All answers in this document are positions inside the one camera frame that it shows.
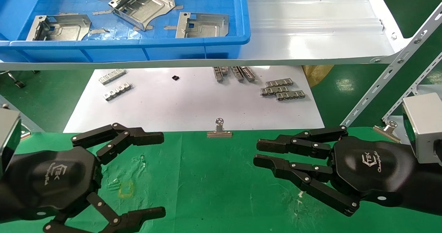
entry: blue plastic tray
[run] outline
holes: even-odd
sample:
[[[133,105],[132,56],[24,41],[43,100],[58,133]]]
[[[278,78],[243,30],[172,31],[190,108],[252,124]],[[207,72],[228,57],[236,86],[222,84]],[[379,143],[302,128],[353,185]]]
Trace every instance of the blue plastic tray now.
[[[174,59],[234,59],[250,40],[247,0],[175,0],[183,10],[172,10],[149,24],[153,30],[135,31],[106,11],[110,0],[0,0],[0,60],[4,62],[115,62]],[[175,39],[180,11],[229,14],[226,37]],[[109,33],[87,35],[82,41],[24,41],[37,15],[87,14],[90,29]]]

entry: green table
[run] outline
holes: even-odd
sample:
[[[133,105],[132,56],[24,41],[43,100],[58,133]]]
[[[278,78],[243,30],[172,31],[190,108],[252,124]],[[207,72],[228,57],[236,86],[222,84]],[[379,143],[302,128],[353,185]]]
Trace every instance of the green table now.
[[[232,139],[208,139],[205,132],[165,133],[161,145],[128,148],[103,168],[99,195],[118,213],[164,206],[163,219],[145,222],[141,232],[438,232],[442,217],[362,202],[348,218],[325,206],[270,170],[253,165],[259,138],[300,130],[237,131]],[[371,128],[349,129],[363,140],[386,140]],[[72,134],[34,134],[17,153],[67,150]],[[304,156],[285,159],[312,164]],[[0,232],[42,232],[49,219],[10,222]],[[98,232],[106,220],[91,206],[66,225]]]

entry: robotic hand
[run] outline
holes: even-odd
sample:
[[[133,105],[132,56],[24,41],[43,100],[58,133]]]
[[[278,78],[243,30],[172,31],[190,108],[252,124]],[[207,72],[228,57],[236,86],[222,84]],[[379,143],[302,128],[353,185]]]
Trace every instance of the robotic hand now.
[[[146,133],[142,128],[126,128],[114,123],[76,135],[71,141],[73,148],[61,152],[45,150],[12,157],[11,148],[0,151],[3,163],[0,223],[55,216],[43,227],[44,232],[86,233],[64,223],[93,205],[109,221],[101,232],[134,233],[140,230],[144,221],[166,215],[164,207],[157,207],[118,216],[97,195],[101,187],[101,165],[111,162],[132,144],[163,143],[163,133]],[[98,150],[97,156],[87,151],[87,148],[108,141]]]
[[[334,141],[333,147],[325,144]],[[327,166],[321,166],[258,154],[253,163],[346,216],[359,209],[361,200],[442,215],[442,166],[420,164],[410,145],[367,142],[348,136],[340,126],[258,140],[256,148],[327,159]]]

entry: white shelf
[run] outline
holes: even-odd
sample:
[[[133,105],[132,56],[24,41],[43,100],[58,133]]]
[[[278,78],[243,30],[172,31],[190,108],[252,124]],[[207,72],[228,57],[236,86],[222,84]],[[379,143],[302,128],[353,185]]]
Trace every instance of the white shelf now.
[[[395,55],[410,42],[383,0],[248,0],[248,7],[252,37],[237,60],[0,63],[0,69],[356,64]]]

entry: metal bracket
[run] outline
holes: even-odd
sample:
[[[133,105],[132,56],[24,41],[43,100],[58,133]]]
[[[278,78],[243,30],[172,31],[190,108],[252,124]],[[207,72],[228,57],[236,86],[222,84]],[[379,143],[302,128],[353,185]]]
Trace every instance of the metal bracket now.
[[[413,82],[413,84],[402,94],[402,96],[393,104],[393,106],[388,110],[388,112],[382,117],[382,121],[387,123],[388,117],[402,104],[404,98],[409,96],[411,93],[417,94],[416,87],[422,82],[422,80],[432,71],[434,67],[442,60],[442,52],[431,62],[431,64],[422,72],[422,74]]]
[[[221,37],[229,33],[229,15],[180,12],[175,38]]]
[[[112,0],[109,6],[115,14],[146,31],[150,21],[175,7],[175,0]]]
[[[387,126],[385,126],[385,128],[380,128],[378,126],[373,127],[374,131],[388,137],[388,139],[396,143],[401,143],[401,139],[393,135],[393,131],[396,128],[397,128],[397,123],[395,121],[388,121]]]
[[[360,99],[356,106],[350,111],[347,117],[342,121],[341,125],[350,126],[360,113],[370,104],[376,95],[385,87],[385,85],[395,76],[395,74],[407,63],[411,56],[419,49],[419,47],[429,38],[429,36],[442,23],[442,3],[438,5],[436,10],[426,20],[422,27],[417,31],[414,40],[402,50],[396,59],[385,69],[385,71],[374,82],[370,89]]]
[[[90,29],[87,14],[35,16],[27,41],[81,41]]]
[[[215,123],[217,125],[216,131],[207,132],[207,138],[232,138],[232,132],[224,131],[222,127],[224,120],[222,118],[218,118]]]

